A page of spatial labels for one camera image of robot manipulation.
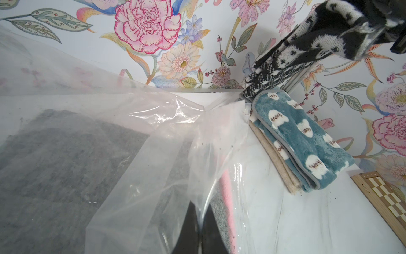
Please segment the teal cloud pattern blanket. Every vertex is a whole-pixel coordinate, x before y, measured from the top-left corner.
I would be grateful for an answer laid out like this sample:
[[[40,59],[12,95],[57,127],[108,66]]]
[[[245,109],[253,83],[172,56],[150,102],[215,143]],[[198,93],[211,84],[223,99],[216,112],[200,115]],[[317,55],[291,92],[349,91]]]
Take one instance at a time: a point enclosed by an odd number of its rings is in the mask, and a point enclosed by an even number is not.
[[[348,154],[283,90],[258,94],[253,125],[273,145],[305,192],[326,188],[354,164]]]

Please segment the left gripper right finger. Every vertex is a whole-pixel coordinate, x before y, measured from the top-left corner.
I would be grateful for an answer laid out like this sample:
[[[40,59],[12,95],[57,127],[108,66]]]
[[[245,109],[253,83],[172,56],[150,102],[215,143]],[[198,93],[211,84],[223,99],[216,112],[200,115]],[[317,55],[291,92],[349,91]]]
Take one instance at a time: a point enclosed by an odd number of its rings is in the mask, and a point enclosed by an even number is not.
[[[211,205],[205,214],[201,230],[202,254],[229,254],[218,228]]]

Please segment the black smiley knitted blanket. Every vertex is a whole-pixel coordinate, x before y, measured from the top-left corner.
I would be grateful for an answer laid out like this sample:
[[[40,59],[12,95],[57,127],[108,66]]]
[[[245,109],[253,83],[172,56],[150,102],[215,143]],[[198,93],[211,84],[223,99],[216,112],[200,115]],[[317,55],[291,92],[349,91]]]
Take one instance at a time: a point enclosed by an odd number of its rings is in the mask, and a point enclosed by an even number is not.
[[[405,1],[325,1],[254,64],[241,98],[252,101],[330,55],[359,61],[376,44],[398,40]]]

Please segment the clear plastic vacuum bag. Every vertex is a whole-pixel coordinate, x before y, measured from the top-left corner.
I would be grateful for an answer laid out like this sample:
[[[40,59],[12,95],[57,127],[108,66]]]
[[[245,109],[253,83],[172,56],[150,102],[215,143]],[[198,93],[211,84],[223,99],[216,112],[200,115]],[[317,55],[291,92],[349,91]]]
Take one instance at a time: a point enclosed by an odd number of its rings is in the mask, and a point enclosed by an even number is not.
[[[248,132],[1,29],[1,253],[253,254]]]

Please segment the beige knitted blanket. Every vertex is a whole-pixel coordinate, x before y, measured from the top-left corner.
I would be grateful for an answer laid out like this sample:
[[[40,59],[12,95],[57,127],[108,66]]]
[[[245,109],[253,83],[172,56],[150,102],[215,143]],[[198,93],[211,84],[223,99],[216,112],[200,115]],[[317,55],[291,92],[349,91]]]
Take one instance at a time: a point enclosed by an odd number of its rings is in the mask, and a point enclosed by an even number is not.
[[[255,126],[255,124],[252,121],[249,122],[249,126],[251,130],[254,132],[259,142],[261,143],[261,145],[263,146],[263,148],[265,149],[269,158],[273,162],[276,170],[278,171],[288,191],[292,195],[295,195],[296,193],[301,191],[302,190],[301,183],[299,182],[298,178],[293,174],[293,172],[290,170],[280,152],[277,151],[275,145],[266,137],[266,135],[261,129]]]

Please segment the grey fuzzy blanket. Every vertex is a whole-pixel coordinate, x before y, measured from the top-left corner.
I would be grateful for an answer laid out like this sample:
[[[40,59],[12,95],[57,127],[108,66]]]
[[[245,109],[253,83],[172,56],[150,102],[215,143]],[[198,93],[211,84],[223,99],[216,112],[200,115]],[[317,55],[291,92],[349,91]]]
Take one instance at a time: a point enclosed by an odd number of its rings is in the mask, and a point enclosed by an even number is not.
[[[146,134],[45,110],[1,145],[1,253],[172,254],[194,124]],[[211,207],[229,252],[225,209]]]

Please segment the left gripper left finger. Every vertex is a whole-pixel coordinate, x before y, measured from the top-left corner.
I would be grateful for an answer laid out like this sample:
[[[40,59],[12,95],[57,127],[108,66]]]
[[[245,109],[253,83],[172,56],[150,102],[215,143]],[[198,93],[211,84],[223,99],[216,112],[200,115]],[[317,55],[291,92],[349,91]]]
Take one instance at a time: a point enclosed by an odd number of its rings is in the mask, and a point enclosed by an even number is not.
[[[190,202],[178,241],[172,254],[198,254],[200,230],[195,205]]]

